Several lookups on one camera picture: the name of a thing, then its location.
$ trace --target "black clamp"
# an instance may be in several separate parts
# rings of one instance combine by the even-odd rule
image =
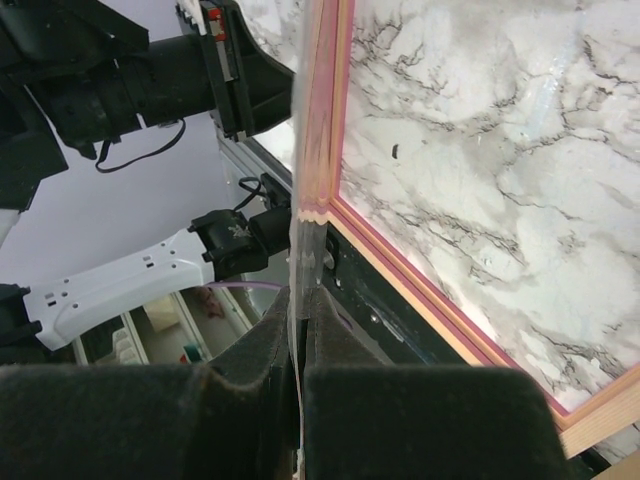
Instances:
[[[207,248],[204,259],[213,263],[216,281],[267,268],[269,257],[290,247],[291,206],[277,182],[264,174],[268,210],[247,220],[237,210],[214,210],[192,221]]]

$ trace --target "transparent plastic sheet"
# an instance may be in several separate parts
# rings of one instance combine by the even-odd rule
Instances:
[[[302,405],[298,345],[300,324],[309,318],[307,299],[320,285],[325,252],[327,208],[333,172],[330,167],[336,28],[339,0],[306,0],[300,65],[294,84],[293,119],[296,144],[293,165],[292,221],[289,260],[289,346],[294,362],[298,401]],[[304,414],[300,411],[301,452]],[[304,460],[299,459],[304,478]]]

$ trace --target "white shelf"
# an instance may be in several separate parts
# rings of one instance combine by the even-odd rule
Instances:
[[[133,345],[137,350],[138,355],[140,356],[140,360],[142,360],[142,363],[144,364],[149,363],[149,357],[147,356],[147,352],[145,351],[144,346],[142,345],[142,340],[140,340],[140,335],[138,335],[138,330],[133,324],[133,318],[131,317],[131,313],[125,312],[122,314],[121,318],[122,318],[122,323],[124,324],[124,328],[127,330],[127,333],[129,334],[129,338],[131,338],[131,340],[133,341]]]
[[[209,318],[192,290],[181,292],[191,321],[201,333],[204,343],[212,354],[212,358],[233,345],[236,340],[251,328],[249,320],[237,307],[235,300],[233,302],[229,300],[230,293],[228,290],[226,292],[219,290],[223,289],[215,289],[213,294],[222,306],[225,314],[224,318]]]
[[[142,363],[178,363],[185,355],[186,345],[195,346],[202,360],[207,362],[229,348],[251,329],[250,320],[228,289],[214,288],[211,291],[224,312],[224,318],[210,318],[205,312],[202,301],[192,289],[168,296],[170,307],[166,307],[161,313],[170,315],[173,309],[176,321],[166,328],[159,327],[157,324],[154,328],[144,307],[121,315],[124,329]],[[87,355],[80,338],[74,340],[73,348],[77,362],[88,365]]]

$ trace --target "robotic arm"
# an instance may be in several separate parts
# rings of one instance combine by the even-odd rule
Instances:
[[[293,74],[235,2],[180,0],[176,14],[183,36],[149,43],[97,0],[0,0],[0,210],[26,210],[67,169],[47,119],[96,159],[94,143],[202,112],[236,141],[289,118]]]
[[[261,51],[235,2],[179,0],[176,15],[183,35],[150,43],[97,0],[0,0],[0,245],[40,181],[68,168],[49,122],[95,160],[97,142],[202,112],[236,141],[289,118],[293,74]],[[269,210],[254,218],[213,211],[129,257],[0,292],[0,350],[34,335],[55,350],[163,294],[265,268],[289,246],[291,211],[263,180]]]

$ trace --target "red label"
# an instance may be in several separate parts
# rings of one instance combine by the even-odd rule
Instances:
[[[211,33],[216,39],[216,42],[221,42],[227,39],[227,32],[224,29],[224,21],[222,20],[222,11],[219,8],[212,8],[208,10],[209,25],[211,27]]]

